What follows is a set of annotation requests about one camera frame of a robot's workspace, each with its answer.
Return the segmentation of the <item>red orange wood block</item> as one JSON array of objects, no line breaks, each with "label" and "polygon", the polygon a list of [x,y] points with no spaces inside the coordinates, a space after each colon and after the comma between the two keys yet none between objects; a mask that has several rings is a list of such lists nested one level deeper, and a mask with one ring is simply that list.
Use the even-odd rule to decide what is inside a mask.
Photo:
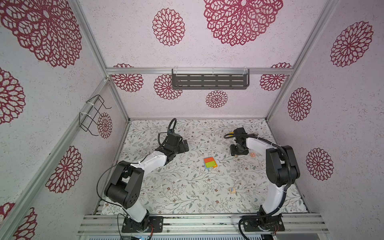
[{"label": "red orange wood block", "polygon": [[214,162],[215,160],[214,160],[214,158],[212,158],[212,157],[209,157],[209,158],[205,158],[204,159],[204,162],[205,162],[205,164],[208,164],[208,163],[210,163],[210,162]]}]

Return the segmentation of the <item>green wood block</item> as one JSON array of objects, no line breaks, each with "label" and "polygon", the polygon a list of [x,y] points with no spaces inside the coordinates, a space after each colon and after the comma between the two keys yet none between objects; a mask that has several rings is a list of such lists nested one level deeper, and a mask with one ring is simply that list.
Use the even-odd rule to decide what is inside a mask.
[{"label": "green wood block", "polygon": [[209,168],[214,168],[215,162],[216,162],[216,161],[214,161],[214,162],[210,162],[210,163],[205,164],[205,165],[206,165],[206,167],[207,167],[208,169],[209,169]]}]

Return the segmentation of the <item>letter F wood cube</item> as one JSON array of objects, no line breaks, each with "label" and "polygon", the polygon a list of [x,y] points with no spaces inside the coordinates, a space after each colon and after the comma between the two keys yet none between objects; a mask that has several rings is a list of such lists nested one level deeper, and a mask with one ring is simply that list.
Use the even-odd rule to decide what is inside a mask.
[{"label": "letter F wood cube", "polygon": [[236,193],[236,189],[234,187],[229,188],[229,190],[230,190],[230,194],[235,194]]}]

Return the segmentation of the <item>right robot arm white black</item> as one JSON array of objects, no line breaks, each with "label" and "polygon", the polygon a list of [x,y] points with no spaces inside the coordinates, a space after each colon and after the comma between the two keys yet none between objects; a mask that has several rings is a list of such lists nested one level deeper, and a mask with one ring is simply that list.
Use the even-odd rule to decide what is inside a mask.
[{"label": "right robot arm white black", "polygon": [[300,177],[294,150],[290,146],[279,146],[255,134],[248,134],[244,128],[237,128],[224,135],[224,139],[235,139],[230,146],[232,156],[257,152],[266,160],[266,174],[270,181],[267,198],[256,216],[245,217],[243,221],[264,222],[273,218],[284,205],[289,188]]}]

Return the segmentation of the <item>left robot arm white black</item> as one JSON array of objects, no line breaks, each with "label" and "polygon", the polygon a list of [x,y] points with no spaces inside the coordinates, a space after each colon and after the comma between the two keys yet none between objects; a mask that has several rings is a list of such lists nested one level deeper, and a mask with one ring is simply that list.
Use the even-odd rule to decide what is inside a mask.
[{"label": "left robot arm white black", "polygon": [[125,210],[123,233],[154,231],[149,211],[140,203],[142,183],[145,176],[170,163],[176,155],[189,151],[188,141],[175,133],[169,133],[165,143],[147,155],[141,162],[121,161],[116,165],[104,194],[112,203]]}]

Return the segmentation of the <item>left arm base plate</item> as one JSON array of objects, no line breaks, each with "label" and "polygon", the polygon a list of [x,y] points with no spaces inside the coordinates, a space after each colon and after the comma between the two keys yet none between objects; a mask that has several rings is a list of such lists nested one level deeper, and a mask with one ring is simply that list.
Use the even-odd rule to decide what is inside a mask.
[{"label": "left arm base plate", "polygon": [[161,233],[163,231],[164,217],[147,216],[141,222],[136,222],[130,217],[125,217],[122,233]]}]

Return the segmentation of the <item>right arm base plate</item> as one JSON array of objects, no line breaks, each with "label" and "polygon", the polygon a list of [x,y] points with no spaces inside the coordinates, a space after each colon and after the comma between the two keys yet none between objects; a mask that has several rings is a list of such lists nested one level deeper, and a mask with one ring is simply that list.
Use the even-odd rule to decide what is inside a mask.
[{"label": "right arm base plate", "polygon": [[285,231],[285,226],[282,220],[282,214],[271,216],[271,217],[261,217],[261,216],[251,216],[242,218],[242,223],[246,232],[283,232]]}]

